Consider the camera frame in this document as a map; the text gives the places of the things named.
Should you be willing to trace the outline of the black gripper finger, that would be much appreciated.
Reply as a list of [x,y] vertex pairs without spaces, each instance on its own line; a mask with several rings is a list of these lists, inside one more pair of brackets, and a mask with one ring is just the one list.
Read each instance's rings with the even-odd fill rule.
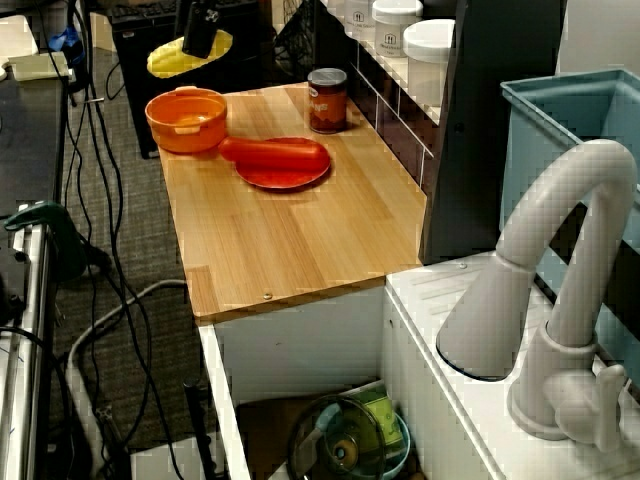
[[220,13],[215,2],[186,2],[182,13],[185,54],[205,59],[213,46]]

